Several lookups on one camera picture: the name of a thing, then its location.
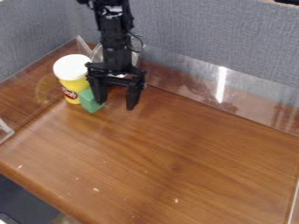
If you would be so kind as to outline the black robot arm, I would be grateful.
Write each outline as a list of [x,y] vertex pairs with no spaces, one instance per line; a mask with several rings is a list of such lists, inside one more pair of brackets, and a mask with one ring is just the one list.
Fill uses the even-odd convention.
[[132,33],[134,28],[133,15],[128,0],[75,0],[93,11],[97,30],[99,32],[99,46],[102,61],[90,61],[86,81],[94,100],[102,104],[108,100],[110,86],[126,87],[125,109],[130,111],[138,101],[145,88],[146,71],[137,68],[132,62],[132,38],[141,39]]

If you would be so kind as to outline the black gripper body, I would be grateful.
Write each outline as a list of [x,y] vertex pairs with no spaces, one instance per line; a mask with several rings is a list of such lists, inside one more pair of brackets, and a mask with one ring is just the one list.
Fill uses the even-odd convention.
[[133,88],[141,91],[145,88],[146,71],[136,66],[129,66],[122,71],[108,70],[102,63],[85,64],[87,69],[86,80],[93,91],[102,90],[110,85]]

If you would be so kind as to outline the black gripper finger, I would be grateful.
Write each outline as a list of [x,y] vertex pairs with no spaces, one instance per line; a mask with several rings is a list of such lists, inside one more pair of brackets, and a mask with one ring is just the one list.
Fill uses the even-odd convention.
[[108,99],[108,84],[99,77],[87,77],[91,94],[97,104],[102,104]]
[[140,85],[130,86],[126,90],[126,96],[125,96],[125,109],[130,111],[140,100],[140,94],[141,94],[142,88]]

